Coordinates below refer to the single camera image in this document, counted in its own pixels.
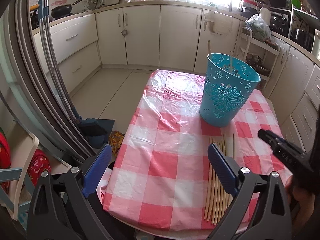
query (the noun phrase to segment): basket rim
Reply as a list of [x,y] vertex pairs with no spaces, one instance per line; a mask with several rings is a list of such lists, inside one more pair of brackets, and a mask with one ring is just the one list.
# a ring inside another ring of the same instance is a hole
[[[233,75],[232,73],[229,73],[228,71],[225,71],[224,69],[220,68],[218,65],[216,65],[215,63],[213,63],[212,60],[209,58],[209,55],[212,55],[212,54],[224,55],[224,56],[229,56],[229,57],[230,57],[230,55],[223,54],[223,53],[211,53],[211,54],[208,54],[208,55],[207,55],[207,58],[208,58],[208,60],[209,60],[213,65],[217,66],[217,67],[218,67],[219,69],[221,69],[222,71],[224,71],[224,72],[226,72],[226,73],[228,73],[228,74]],[[242,78],[242,77],[237,77],[236,75],[233,75],[233,76],[236,77],[236,78],[245,80],[245,81],[247,81],[247,82],[259,83],[259,82],[261,81],[261,77],[260,77],[259,73],[258,73],[253,67],[251,67],[250,65],[248,65],[247,63],[245,63],[245,62],[243,62],[243,63],[246,64],[248,67],[252,68],[252,70],[258,75],[259,80],[258,80],[258,81],[252,81],[252,80],[248,80],[248,79],[245,79],[245,78]]]

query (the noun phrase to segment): wire basket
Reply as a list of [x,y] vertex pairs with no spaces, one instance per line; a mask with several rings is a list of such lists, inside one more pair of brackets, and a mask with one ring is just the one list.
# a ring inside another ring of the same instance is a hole
[[247,63],[220,53],[208,55],[200,116],[210,125],[227,126],[261,78]]

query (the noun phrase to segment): blue gripper pad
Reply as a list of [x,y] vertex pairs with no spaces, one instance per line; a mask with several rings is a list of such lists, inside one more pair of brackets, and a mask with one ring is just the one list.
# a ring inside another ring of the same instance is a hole
[[111,157],[112,148],[109,144],[106,144],[84,175],[82,189],[84,197],[87,198],[91,193],[96,191],[101,177],[111,161]]
[[226,160],[226,158],[230,157],[225,157],[219,147],[212,143],[208,147],[208,158],[224,190],[235,197],[239,190],[236,186],[237,176]]

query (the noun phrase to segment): plastic tablecloth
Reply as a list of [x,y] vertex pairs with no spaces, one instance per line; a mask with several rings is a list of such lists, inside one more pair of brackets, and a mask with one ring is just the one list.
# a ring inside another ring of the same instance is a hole
[[[224,134],[230,155],[235,133],[235,160],[240,167],[267,175],[277,171],[283,183],[291,176],[258,138],[260,128],[281,135],[261,92],[254,90],[231,123],[217,128],[199,115],[204,81],[203,76],[187,73],[157,70],[151,74],[110,179],[105,179],[110,175],[106,171],[97,191],[105,211],[153,235],[205,239],[214,228],[204,220],[210,136],[222,140]],[[257,199],[254,194],[244,226]]]

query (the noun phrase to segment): plastic basket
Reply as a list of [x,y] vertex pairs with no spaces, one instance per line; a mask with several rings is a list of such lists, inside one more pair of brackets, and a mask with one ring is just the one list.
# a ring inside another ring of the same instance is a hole
[[220,53],[208,55],[200,116],[216,127],[227,126],[261,78],[247,63]]

